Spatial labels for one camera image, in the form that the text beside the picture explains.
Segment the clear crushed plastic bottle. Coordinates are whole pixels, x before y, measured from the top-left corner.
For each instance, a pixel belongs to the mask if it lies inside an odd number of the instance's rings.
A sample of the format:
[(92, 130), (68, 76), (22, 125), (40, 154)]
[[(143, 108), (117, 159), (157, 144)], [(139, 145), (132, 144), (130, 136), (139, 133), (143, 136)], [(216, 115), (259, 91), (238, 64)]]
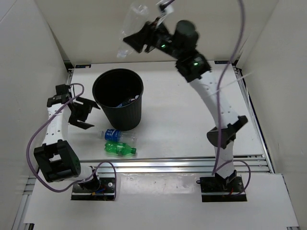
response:
[(149, 9), (143, 2), (136, 0), (130, 5), (120, 30), (120, 46), (118, 48), (117, 58), (124, 59), (134, 52), (134, 49), (127, 45), (123, 39), (140, 31), (148, 17)]

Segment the clear bottle blue label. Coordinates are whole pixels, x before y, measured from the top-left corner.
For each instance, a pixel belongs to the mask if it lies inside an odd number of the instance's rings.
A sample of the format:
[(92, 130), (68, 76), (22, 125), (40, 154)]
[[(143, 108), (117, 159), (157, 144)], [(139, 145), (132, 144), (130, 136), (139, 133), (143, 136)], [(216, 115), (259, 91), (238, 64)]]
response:
[(139, 95), (135, 95), (133, 97), (128, 97), (123, 102), (121, 102), (117, 107), (124, 107), (124, 106), (134, 102), (135, 100), (137, 100), (138, 97), (139, 97)]

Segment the blue label bottle white cap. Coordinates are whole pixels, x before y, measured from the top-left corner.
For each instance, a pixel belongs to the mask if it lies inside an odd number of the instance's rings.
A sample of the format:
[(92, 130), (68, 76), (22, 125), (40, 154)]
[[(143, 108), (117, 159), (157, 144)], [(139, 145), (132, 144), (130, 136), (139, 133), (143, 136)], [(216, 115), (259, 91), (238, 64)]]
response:
[(120, 131), (117, 129), (107, 129), (100, 131), (99, 136), (106, 141), (135, 144), (137, 138), (136, 134), (132, 132)]

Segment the green plastic bottle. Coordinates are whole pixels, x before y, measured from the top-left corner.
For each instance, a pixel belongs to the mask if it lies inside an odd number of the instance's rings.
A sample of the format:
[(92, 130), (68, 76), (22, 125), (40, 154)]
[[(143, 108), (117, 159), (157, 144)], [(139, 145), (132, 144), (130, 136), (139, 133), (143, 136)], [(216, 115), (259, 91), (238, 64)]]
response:
[(116, 154), (117, 156), (125, 157), (135, 155), (137, 149), (126, 143), (108, 141), (105, 144), (105, 151)]

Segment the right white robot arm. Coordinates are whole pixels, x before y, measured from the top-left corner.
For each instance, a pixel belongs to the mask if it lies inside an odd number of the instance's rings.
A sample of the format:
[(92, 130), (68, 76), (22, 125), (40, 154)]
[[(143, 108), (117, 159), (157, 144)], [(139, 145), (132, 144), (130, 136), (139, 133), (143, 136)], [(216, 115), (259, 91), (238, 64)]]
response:
[(248, 119), (239, 115), (220, 92), (221, 83), (212, 74), (204, 55), (196, 49), (198, 39), (195, 25), (181, 20), (173, 34), (163, 23), (146, 22), (139, 31), (125, 35), (123, 42), (138, 53), (158, 49), (176, 60), (176, 69), (198, 93), (214, 119), (215, 127), (207, 133), (216, 157), (212, 175), (216, 178), (217, 189), (225, 192), (236, 178), (233, 164), (236, 134)]

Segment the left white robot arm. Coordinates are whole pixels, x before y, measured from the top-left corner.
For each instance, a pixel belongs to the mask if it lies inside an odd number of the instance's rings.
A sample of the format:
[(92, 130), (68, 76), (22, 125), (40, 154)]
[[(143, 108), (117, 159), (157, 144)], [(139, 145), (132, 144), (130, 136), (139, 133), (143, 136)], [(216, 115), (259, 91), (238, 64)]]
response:
[(81, 166), (80, 160), (68, 143), (68, 126), (83, 130), (92, 128), (86, 122), (95, 101), (73, 96), (69, 85), (56, 86), (56, 94), (47, 100), (49, 123), (40, 147), (34, 149), (35, 160), (47, 183), (71, 180), (82, 189), (97, 191), (101, 181), (92, 166)]

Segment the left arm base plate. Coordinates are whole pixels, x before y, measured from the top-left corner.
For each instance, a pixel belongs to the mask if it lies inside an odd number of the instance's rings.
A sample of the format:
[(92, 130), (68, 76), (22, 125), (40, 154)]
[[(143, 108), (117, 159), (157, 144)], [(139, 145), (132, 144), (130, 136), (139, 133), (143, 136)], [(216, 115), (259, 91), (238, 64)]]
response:
[(74, 201), (114, 201), (117, 195), (115, 174), (101, 174), (94, 179), (72, 187), (71, 200)]

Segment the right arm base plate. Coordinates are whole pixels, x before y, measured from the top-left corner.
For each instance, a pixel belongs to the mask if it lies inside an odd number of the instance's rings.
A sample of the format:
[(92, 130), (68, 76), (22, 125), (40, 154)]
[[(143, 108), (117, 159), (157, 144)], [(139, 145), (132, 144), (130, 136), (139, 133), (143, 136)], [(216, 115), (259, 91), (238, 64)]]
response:
[(247, 202), (241, 176), (226, 186), (215, 177), (200, 177), (196, 183), (201, 187), (202, 202)]

